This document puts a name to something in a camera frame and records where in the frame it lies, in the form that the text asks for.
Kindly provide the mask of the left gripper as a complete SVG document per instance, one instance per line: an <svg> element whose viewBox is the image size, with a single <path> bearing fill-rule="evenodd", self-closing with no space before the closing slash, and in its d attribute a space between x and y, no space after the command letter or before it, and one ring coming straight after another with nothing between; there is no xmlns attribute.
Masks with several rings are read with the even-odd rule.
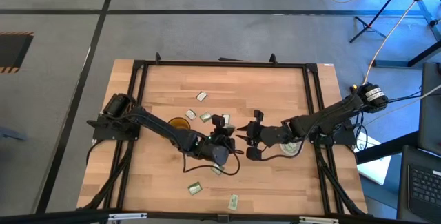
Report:
<svg viewBox="0 0 441 224"><path fill-rule="evenodd" d="M235 140L232 138L232 134L235 132L236 127L227 124L225 118L219 115L212 115L211 120L215 128L206 139L208 144L224 146L235 150Z"/></svg>

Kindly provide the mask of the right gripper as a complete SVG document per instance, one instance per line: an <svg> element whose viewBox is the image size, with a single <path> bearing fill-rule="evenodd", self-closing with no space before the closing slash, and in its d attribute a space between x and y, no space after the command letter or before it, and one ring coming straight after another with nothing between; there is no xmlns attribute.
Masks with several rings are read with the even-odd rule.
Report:
<svg viewBox="0 0 441 224"><path fill-rule="evenodd" d="M247 136L238 135L238 138L246 141L249 146L246 157L252 161L262 161L263 151L258 148L259 143L263 143L267 148L275 144L286 144L291 142L291 131L286 125L264 126L261 124L264 114L260 110L254 110L255 121L250 121L247 125L236 128L238 131L246 132Z"/></svg>

